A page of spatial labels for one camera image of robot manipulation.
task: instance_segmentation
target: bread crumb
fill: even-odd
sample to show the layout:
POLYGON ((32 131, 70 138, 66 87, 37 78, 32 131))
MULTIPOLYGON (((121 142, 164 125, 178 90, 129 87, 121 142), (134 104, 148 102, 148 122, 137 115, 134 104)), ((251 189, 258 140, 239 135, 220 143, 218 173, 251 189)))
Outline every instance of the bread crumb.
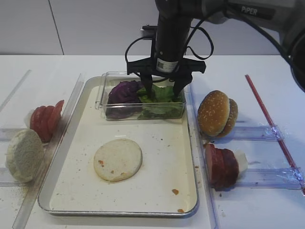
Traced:
POLYGON ((177 196, 179 194, 179 191, 177 189, 172 189, 172 192, 177 196))

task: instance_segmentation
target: white wall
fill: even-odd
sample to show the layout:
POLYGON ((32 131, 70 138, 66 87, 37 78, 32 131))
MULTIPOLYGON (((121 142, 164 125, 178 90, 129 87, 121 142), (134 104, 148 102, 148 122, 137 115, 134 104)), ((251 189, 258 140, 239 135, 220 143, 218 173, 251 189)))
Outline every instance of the white wall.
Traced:
POLYGON ((62 54, 48 0, 0 1, 0 54, 62 54))
MULTIPOLYGON (((64 54, 122 55, 140 37, 145 24, 156 25, 154 0, 50 0, 64 54)), ((260 34, 240 21, 222 25, 205 23, 214 54, 277 54, 260 34)), ((210 46, 200 32, 191 42, 198 54, 210 46)), ((143 41, 130 54, 150 53, 143 41)), ((48 0, 0 1, 0 54, 62 54, 48 0)))

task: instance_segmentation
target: white tray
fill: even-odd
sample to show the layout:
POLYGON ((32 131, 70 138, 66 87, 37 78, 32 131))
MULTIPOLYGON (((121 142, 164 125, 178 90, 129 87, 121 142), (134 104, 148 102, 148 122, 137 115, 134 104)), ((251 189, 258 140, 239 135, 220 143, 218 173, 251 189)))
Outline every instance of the white tray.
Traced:
POLYGON ((199 202, 190 142, 195 136, 189 134, 187 112, 174 120, 106 121, 95 109, 100 82, 95 77, 84 87, 40 190, 39 206, 54 215, 192 215, 199 202), (117 138, 137 142, 143 164, 132 178, 108 183, 96 175, 93 157, 117 138))

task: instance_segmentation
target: clear plastic container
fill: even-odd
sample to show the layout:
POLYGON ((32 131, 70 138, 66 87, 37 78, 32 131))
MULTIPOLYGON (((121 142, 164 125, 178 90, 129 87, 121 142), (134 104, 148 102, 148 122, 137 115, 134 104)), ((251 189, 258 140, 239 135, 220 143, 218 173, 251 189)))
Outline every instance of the clear plastic container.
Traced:
MULTIPOLYGON (((153 76, 153 80, 159 79, 162 77, 153 76)), ((123 81, 140 82, 141 80, 138 76, 126 75, 125 72, 108 72, 102 75, 96 105, 102 110, 102 117, 106 120, 179 119, 182 117, 186 104, 183 91, 179 95, 180 102, 110 104, 109 93, 123 81)), ((154 85, 167 87, 173 86, 173 83, 167 80, 154 85)))

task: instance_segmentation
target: purple cabbage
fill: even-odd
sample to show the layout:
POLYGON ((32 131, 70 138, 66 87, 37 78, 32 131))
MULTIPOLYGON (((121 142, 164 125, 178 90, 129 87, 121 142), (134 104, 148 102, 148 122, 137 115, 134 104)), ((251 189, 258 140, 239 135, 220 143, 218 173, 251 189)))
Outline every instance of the purple cabbage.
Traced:
MULTIPOLYGON (((107 104, 138 104, 141 103, 137 91, 143 88, 140 81, 123 81, 109 93, 107 104)), ((108 107, 106 116, 112 119, 123 119, 131 116, 139 109, 136 107, 108 107)))

